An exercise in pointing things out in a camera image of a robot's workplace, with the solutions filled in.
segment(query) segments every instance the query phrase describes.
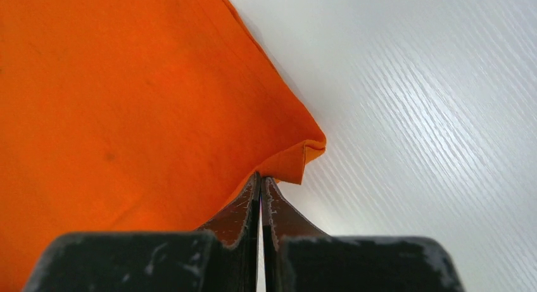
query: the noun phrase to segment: white table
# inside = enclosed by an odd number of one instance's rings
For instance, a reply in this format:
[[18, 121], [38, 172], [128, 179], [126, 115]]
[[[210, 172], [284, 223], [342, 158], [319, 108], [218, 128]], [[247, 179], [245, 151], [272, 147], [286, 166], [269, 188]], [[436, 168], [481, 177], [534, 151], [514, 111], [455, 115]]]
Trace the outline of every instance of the white table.
[[231, 1], [328, 138], [291, 203], [537, 291], [537, 0]]

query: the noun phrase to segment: orange cloth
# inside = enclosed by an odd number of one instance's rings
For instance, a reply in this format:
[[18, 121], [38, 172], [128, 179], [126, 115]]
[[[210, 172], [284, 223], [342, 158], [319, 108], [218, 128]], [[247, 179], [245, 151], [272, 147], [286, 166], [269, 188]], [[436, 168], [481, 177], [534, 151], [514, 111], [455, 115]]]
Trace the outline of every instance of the orange cloth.
[[0, 0], [0, 291], [60, 234], [194, 229], [324, 146], [228, 0]]

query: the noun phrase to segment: black plastic part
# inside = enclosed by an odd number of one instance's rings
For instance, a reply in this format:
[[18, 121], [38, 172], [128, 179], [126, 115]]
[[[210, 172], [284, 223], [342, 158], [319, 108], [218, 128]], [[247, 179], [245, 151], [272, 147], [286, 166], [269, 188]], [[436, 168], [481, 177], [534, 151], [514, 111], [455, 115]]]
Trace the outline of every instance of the black plastic part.
[[275, 291], [462, 292], [449, 255], [427, 238], [285, 238]]
[[205, 291], [255, 291], [261, 177], [252, 175], [237, 198], [198, 230], [218, 237], [224, 250], [210, 268], [219, 277], [206, 281]]
[[313, 225], [283, 197], [276, 181], [265, 178], [261, 184], [263, 250], [265, 253], [265, 286], [276, 291], [277, 255], [284, 238], [290, 236], [328, 236]]
[[222, 251], [209, 232], [64, 235], [43, 253], [24, 291], [205, 291]]

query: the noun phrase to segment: white wood grain surface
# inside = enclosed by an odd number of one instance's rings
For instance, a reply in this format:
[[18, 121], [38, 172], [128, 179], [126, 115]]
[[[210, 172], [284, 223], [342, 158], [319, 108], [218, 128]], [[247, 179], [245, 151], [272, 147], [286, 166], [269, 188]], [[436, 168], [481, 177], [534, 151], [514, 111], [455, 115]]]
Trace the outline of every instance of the white wood grain surface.
[[537, 0], [231, 1], [328, 138], [282, 185], [302, 213], [537, 291]]

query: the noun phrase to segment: fabric fold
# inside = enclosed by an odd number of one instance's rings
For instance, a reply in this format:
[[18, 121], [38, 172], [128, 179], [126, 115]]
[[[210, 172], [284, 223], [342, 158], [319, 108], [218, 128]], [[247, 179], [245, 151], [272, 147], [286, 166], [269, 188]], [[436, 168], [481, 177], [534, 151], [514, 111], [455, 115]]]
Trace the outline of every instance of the fabric fold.
[[185, 231], [325, 137], [228, 0], [0, 0], [0, 290], [71, 231]]

